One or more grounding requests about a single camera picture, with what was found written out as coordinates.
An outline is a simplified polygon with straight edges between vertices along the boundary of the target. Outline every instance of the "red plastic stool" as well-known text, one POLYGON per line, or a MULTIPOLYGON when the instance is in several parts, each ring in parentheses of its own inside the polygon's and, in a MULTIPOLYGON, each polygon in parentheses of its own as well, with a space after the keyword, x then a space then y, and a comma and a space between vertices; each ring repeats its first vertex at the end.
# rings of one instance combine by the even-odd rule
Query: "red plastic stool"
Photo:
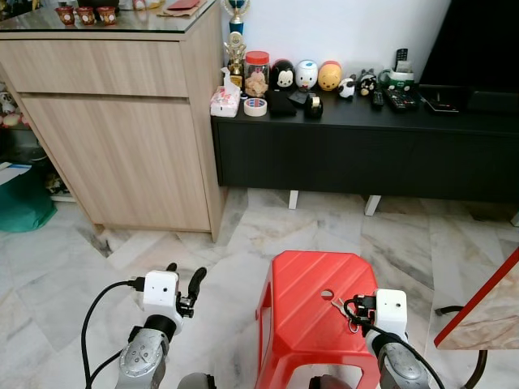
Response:
POLYGON ((362 370, 358 389, 379 383, 377 360, 366 348, 361 332, 351 333, 333 299, 373 294, 375 276, 369 263, 355 254, 285 251, 268 269, 259 300, 259 363, 255 389, 285 388, 301 365, 354 365, 362 370), (263 356, 262 311, 272 307, 270 337, 263 356))

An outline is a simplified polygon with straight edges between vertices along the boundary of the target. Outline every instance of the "tape roll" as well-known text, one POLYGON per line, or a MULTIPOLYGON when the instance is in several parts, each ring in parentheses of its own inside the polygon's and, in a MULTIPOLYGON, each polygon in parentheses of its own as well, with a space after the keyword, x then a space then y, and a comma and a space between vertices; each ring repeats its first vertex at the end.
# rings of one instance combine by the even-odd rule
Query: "tape roll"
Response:
POLYGON ((243 111, 248 116, 263 116, 267 113, 267 101, 263 99, 246 99, 243 103, 243 111))

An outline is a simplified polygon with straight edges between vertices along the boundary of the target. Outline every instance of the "remote control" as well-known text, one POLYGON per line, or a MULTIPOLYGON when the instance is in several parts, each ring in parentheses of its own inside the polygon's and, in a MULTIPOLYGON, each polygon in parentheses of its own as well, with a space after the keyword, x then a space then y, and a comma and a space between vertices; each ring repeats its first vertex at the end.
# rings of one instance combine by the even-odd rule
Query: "remote control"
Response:
POLYGON ((411 109, 418 109, 418 103, 414 98, 403 91, 384 89, 384 95, 393 108, 397 112, 405 112, 411 109))
POLYGON ((384 106, 384 97, 381 91, 374 91, 371 98, 371 106, 373 108, 381 109, 384 106))
POLYGON ((407 61, 407 52, 408 49, 398 49, 397 50, 397 59, 395 60, 395 70, 398 67, 398 61, 407 61))

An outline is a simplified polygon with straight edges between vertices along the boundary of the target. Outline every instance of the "small cup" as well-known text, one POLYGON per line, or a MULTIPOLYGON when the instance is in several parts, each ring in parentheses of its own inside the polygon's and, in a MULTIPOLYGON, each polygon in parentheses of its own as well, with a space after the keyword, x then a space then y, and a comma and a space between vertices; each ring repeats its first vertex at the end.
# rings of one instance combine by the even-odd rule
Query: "small cup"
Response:
POLYGON ((59 6, 56 8, 56 12, 59 15, 59 19, 66 26, 74 24, 74 7, 73 6, 59 6))
POLYGON ((91 6, 79 6, 75 11, 78 13, 79 20, 81 20, 81 23, 85 26, 91 26, 96 22, 94 9, 91 6))
POLYGON ((100 6, 96 8, 101 20, 105 22, 105 26, 115 24, 115 7, 114 6, 100 6))

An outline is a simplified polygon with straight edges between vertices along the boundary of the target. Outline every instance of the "cabinet drawer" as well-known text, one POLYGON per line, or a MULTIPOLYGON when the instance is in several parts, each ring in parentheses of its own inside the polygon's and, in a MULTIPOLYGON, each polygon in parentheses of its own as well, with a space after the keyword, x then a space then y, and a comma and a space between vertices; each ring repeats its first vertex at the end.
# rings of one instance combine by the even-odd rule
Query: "cabinet drawer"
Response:
POLYGON ((209 231, 188 103, 22 100, 94 223, 209 231))
POLYGON ((1 41, 17 92, 187 97, 178 42, 1 41))

